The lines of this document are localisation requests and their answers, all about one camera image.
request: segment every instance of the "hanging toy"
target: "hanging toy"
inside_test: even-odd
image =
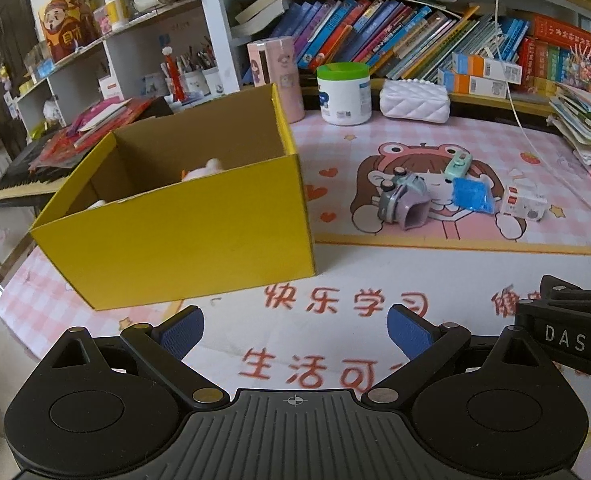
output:
[[[12,80],[9,77],[9,71],[5,65],[0,65],[0,83],[4,85],[4,91],[8,92],[12,89]]]
[[[173,100],[183,102],[186,99],[186,96],[182,89],[182,83],[180,82],[178,65],[173,61],[172,53],[173,49],[170,46],[166,46],[162,49],[162,55],[164,56],[169,76],[173,82]]]

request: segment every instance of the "star graphic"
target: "star graphic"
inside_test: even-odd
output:
[[[561,207],[557,207],[556,205],[552,205],[549,208],[549,211],[552,212],[556,218],[566,218],[566,215],[564,214],[564,209],[562,209]]]

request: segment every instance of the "ribbed grip surface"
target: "ribbed grip surface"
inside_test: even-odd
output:
[[[363,408],[348,391],[243,390],[228,408],[192,415],[178,440],[152,462],[112,479],[475,478],[429,455],[398,415]],[[576,479],[559,472],[540,480]]]

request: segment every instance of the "stack of papers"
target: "stack of papers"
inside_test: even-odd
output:
[[[574,154],[591,175],[591,94],[558,84],[551,106],[557,114],[552,123],[574,148]]]

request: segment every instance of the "cartoon girl illustration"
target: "cartoon girl illustration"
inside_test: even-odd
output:
[[[367,157],[357,170],[356,193],[351,203],[352,221],[355,227],[364,233],[377,234],[391,230],[397,232],[399,227],[385,224],[378,218],[377,210],[383,180],[390,180],[393,169],[401,166],[413,171],[427,183],[431,195],[431,221],[419,229],[425,237],[444,237],[447,240],[460,239],[506,239],[518,240],[527,230],[527,223],[523,219],[496,214],[474,214],[462,209],[451,200],[453,185],[447,182],[444,171],[455,153],[467,150],[455,144],[441,146],[407,146],[400,142],[387,142],[379,148],[379,155]],[[482,180],[491,189],[496,201],[501,200],[504,188],[502,182],[492,168],[474,160],[471,163],[469,175]]]

